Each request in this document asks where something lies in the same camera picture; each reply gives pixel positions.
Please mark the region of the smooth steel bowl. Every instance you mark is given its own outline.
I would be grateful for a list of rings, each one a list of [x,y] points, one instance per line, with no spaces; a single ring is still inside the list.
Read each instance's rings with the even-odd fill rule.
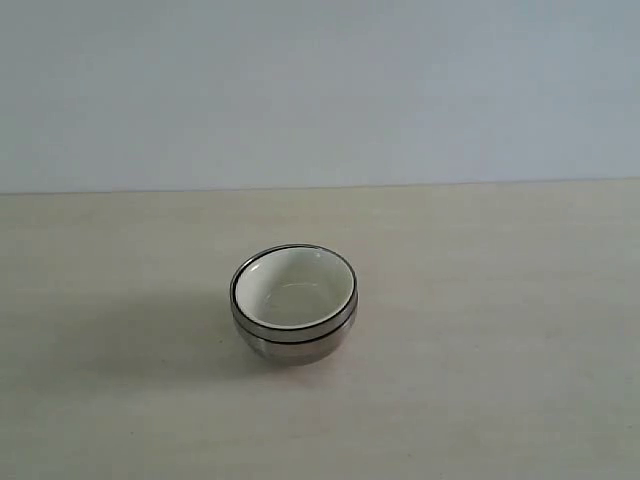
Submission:
[[[261,358],[282,366],[300,366],[322,360],[336,351],[345,341],[355,320],[356,317],[351,316],[326,335],[294,343],[265,340],[249,333],[237,322],[234,322],[234,326],[249,348]]]

